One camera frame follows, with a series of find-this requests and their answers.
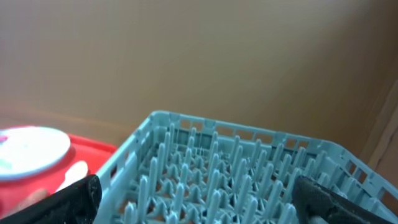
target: wall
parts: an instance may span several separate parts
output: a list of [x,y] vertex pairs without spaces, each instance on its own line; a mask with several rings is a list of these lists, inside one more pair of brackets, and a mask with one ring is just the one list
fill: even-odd
[[380,0],[3,0],[2,117],[115,144],[163,109],[359,154],[398,50]]

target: black object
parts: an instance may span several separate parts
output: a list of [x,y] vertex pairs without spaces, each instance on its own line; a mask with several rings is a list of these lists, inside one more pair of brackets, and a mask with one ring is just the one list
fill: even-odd
[[292,198],[300,224],[315,216],[329,224],[391,223],[304,176],[295,180]]
[[0,224],[92,224],[102,198],[96,175],[71,184],[9,217]]

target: brown wall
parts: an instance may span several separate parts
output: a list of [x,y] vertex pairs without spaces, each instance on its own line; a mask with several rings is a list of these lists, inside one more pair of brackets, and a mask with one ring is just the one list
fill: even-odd
[[389,0],[3,0],[2,123],[117,144],[163,109],[359,154],[395,76],[397,12]]

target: rack base grid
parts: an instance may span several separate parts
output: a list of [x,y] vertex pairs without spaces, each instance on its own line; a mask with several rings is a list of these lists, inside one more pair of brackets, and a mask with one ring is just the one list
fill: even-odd
[[97,173],[95,224],[298,223],[298,175],[398,223],[381,203],[398,191],[330,141],[153,112]]

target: plastic basket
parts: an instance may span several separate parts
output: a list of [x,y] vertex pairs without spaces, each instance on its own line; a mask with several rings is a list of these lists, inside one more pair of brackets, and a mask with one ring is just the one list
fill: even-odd
[[156,111],[97,173],[95,224],[297,223],[300,174],[398,223],[380,202],[398,191],[338,144]]

